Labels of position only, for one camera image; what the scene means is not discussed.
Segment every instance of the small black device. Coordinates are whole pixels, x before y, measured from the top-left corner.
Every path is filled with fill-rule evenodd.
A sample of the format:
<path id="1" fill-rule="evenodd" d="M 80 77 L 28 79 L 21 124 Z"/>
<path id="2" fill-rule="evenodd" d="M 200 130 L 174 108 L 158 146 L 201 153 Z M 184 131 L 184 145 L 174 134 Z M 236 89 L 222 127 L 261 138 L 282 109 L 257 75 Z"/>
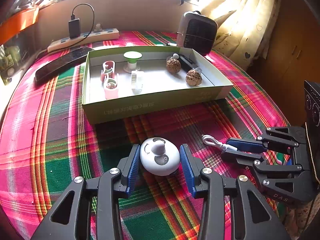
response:
<path id="1" fill-rule="evenodd" d="M 36 84 L 42 84 L 59 73 L 66 71 L 68 68 L 85 62 L 88 52 L 93 50 L 94 49 L 85 46 L 69 52 L 68 54 L 57 58 L 47 65 L 44 65 L 42 68 L 36 71 Z"/>
<path id="2" fill-rule="evenodd" d="M 320 84 L 304 82 L 305 111 L 307 113 L 306 134 L 311 168 L 320 184 Z"/>
<path id="3" fill-rule="evenodd" d="M 186 12 L 180 20 L 177 46 L 194 49 L 202 56 L 210 53 L 216 39 L 218 24 L 199 11 Z"/>
<path id="4" fill-rule="evenodd" d="M 188 73 L 189 70 L 193 69 L 195 67 L 195 63 L 187 58 L 186 56 L 179 54 L 178 61 L 181 64 L 181 68 Z"/>
<path id="5" fill-rule="evenodd" d="M 71 21 L 69 21 L 69 36 L 70 39 L 74 39 L 76 37 L 80 37 L 80 19 L 75 19 L 74 15 L 73 18 L 71 17 Z"/>

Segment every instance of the black cable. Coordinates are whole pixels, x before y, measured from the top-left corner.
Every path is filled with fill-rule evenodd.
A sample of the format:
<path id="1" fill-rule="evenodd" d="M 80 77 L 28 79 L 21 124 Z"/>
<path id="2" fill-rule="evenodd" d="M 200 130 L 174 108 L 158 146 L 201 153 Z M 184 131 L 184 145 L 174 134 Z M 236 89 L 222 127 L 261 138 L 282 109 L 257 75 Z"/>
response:
<path id="1" fill-rule="evenodd" d="M 74 43 L 74 44 L 71 44 L 71 45 L 66 46 L 66 47 L 64 47 L 64 48 L 61 48 L 61 49 L 55 49 L 55 50 L 53 50 L 53 51 L 50 51 L 50 53 L 48 53 L 48 54 L 51 54 L 51 53 L 56 52 L 56 51 L 58 51 L 58 50 L 67 49 L 67 48 L 73 47 L 73 46 L 79 44 L 80 42 L 84 41 L 84 40 L 92 33 L 92 30 L 93 30 L 93 27 L 94 27 L 94 9 L 93 9 L 93 7 L 92 7 L 90 4 L 88 4 L 88 3 L 79 3 L 79 4 L 77 4 L 77 5 L 73 8 L 73 10 L 72 10 L 72 15 L 71 15 L 71 16 L 74 16 L 73 12 L 74 12 L 74 10 L 75 10 L 79 5 L 87 5 L 87 6 L 89 6 L 89 7 L 91 8 L 91 10 L 92 10 L 92 13 L 93 13 L 92 27 L 91 27 L 91 30 L 89 31 L 88 35 L 85 36 L 82 40 L 79 40 L 79 41 L 77 41 L 77 42 Z"/>

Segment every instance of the power strip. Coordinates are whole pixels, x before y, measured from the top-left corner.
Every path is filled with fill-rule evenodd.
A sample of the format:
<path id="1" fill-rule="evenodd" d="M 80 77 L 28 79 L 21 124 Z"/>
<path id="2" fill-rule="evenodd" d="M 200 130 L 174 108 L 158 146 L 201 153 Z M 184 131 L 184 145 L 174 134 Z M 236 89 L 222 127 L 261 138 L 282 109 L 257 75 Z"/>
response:
<path id="1" fill-rule="evenodd" d="M 56 49 L 73 47 L 72 44 L 77 43 L 87 35 L 88 33 L 82 33 L 79 37 L 76 37 L 74 39 L 70 39 L 70 37 L 67 37 L 58 41 L 54 41 L 49 45 L 47 50 L 50 53 L 51 51 L 54 51 Z M 117 29 L 106 29 L 98 33 L 92 32 L 85 40 L 83 40 L 80 43 L 77 43 L 76 46 L 98 42 L 98 41 L 116 40 L 118 38 L 119 38 L 119 31 Z"/>

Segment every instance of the open box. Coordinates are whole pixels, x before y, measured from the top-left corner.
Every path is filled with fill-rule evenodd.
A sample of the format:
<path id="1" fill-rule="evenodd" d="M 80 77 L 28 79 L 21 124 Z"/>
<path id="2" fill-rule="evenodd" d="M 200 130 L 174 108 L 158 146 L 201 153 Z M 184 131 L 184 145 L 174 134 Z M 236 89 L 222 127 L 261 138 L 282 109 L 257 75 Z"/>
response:
<path id="1" fill-rule="evenodd" d="M 142 54 L 137 66 L 144 71 L 143 89 L 135 94 L 131 89 L 131 74 L 124 53 Z M 191 87 L 186 83 L 187 73 L 166 70 L 166 59 L 174 53 L 190 58 L 202 69 L 202 83 Z M 119 73 L 118 98 L 106 100 L 100 75 L 102 64 L 108 60 L 116 63 Z M 135 46 L 95 50 L 88 53 L 83 79 L 82 106 L 90 124 L 108 122 L 138 114 L 225 98 L 233 84 L 214 65 L 193 49 L 165 46 Z"/>

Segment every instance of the table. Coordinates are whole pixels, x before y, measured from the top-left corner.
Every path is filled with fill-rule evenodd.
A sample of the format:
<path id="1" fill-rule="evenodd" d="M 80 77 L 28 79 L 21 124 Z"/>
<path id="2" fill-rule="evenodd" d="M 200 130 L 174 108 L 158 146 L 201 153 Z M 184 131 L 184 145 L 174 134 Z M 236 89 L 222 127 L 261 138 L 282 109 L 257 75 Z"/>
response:
<path id="1" fill-rule="evenodd" d="M 176 42 L 172 33 L 121 32 L 118 40 L 90 47 L 158 45 Z M 76 176 L 94 178 L 128 156 L 132 144 L 164 137 L 176 146 L 188 143 L 194 156 L 219 174 L 236 177 L 243 169 L 224 163 L 201 134 L 223 143 L 229 137 L 256 138 L 268 126 L 288 122 L 266 92 L 238 66 L 217 52 L 207 58 L 234 84 L 227 98 L 133 116 L 92 126 L 81 105 L 84 69 L 75 66 L 36 87 L 35 71 L 70 49 L 45 56 L 22 78 L 6 112 L 0 137 L 0 203 L 12 225 L 30 239 L 61 192 Z M 285 164 L 282 154 L 265 153 L 270 164 Z M 196 239 L 202 200 L 188 193 L 180 166 L 176 176 L 140 175 L 135 192 L 121 199 L 124 239 Z M 270 201 L 275 212 L 283 207 Z M 96 200 L 91 235 L 95 235 Z M 225 198 L 226 239 L 230 239 L 230 203 Z"/>

